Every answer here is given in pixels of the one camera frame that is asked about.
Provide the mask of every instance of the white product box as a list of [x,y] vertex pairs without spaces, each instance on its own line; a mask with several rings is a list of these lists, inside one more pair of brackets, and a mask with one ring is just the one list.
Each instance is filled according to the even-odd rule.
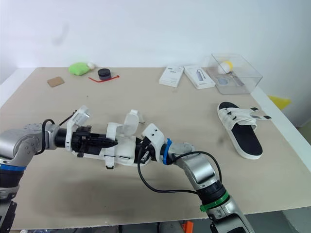
[[190,79],[192,84],[195,86],[196,89],[203,89],[214,87],[215,82],[209,77],[208,74],[199,66],[186,66],[185,74]]
[[165,71],[163,72],[160,78],[159,83],[166,86],[178,87],[183,72],[184,72],[183,67],[173,67],[173,66],[166,67]]

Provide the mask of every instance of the brown cardboard square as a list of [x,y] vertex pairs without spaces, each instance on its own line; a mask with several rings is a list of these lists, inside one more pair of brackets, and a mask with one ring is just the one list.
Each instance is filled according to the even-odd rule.
[[63,83],[65,83],[65,81],[62,79],[62,77],[55,77],[48,80],[50,87],[55,87]]

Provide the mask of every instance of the robotic hand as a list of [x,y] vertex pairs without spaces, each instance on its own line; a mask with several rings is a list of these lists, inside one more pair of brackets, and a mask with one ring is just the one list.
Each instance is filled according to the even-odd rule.
[[[107,134],[91,133],[91,127],[83,127],[89,118],[88,109],[82,106],[70,116],[67,129],[61,129],[50,119],[42,124],[32,124],[23,130],[8,130],[0,134],[0,228],[9,232],[17,204],[12,201],[19,188],[19,181],[26,166],[34,155],[57,147],[75,151],[78,157],[96,156],[106,160],[106,167],[113,168],[113,161],[125,165],[135,165],[144,184],[159,193],[195,193],[202,201],[201,211],[212,220],[213,233],[253,233],[251,225],[238,208],[233,198],[221,183],[221,172],[217,161],[210,154],[195,151],[189,143],[165,141],[163,133],[150,124],[143,131],[143,140],[135,138],[138,120],[137,111],[127,115],[123,125],[110,123]],[[219,171],[219,178],[205,155],[211,157]],[[175,164],[182,168],[196,191],[158,190],[143,178],[140,165],[153,160],[165,165]]]

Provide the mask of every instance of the white ball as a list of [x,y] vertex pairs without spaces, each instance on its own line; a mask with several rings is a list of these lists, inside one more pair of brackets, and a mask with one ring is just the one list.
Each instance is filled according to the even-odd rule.
[[232,70],[232,63],[229,61],[222,62],[217,67],[217,71],[219,74],[227,74],[231,70]]
[[88,66],[90,69],[94,69],[94,68],[95,68],[94,63],[91,63],[91,62],[89,62],[89,63],[87,64],[87,66]]

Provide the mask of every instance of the black cable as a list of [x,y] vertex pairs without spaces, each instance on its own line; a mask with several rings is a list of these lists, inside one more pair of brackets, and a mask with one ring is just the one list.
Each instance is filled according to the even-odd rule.
[[77,112],[77,110],[74,110],[74,112],[73,112],[69,117],[67,117],[65,120],[63,120],[63,121],[59,124],[59,126],[61,126],[61,125],[64,124],[66,121],[68,121],[70,118],[72,118],[72,116],[73,116],[76,112]]
[[140,160],[141,160],[141,152],[142,149],[144,148],[144,141],[142,142],[142,145],[140,147],[139,153],[138,153],[138,160],[137,160],[137,169],[138,169],[138,174],[139,177],[141,179],[141,181],[152,191],[157,192],[157,193],[193,193],[193,194],[197,194],[197,192],[192,191],[192,190],[186,190],[186,189],[174,189],[174,190],[160,190],[160,189],[155,189],[153,187],[151,187],[146,180],[144,179],[144,177],[142,176],[141,170],[140,170]]
[[53,121],[53,120],[51,120],[51,119],[46,119],[43,123],[42,123],[42,129],[41,129],[41,134],[42,134],[42,148],[41,148],[41,150],[39,151],[39,152],[37,152],[35,155],[37,155],[37,154],[42,154],[43,153],[43,151],[45,150],[45,126],[46,126],[46,124],[48,123],[48,122],[50,122],[50,123],[52,123],[53,125],[55,124],[55,122]]
[[210,157],[210,158],[214,161],[214,163],[216,164],[216,167],[217,167],[218,173],[219,173],[219,180],[220,180],[220,182],[223,182],[222,172],[221,172],[221,170],[220,170],[220,167],[219,167],[219,164],[218,164],[217,160],[214,158],[214,156],[212,156],[210,153],[207,153],[207,152],[205,152],[205,151],[192,151],[192,152],[184,153],[184,154],[179,155],[179,156],[177,156],[176,158],[174,158],[174,159],[172,160],[171,164],[172,164],[172,163],[175,163],[178,159],[180,159],[180,158],[182,158],[182,157],[185,157],[185,156],[187,156],[187,155],[191,155],[191,154],[206,154],[208,157]]

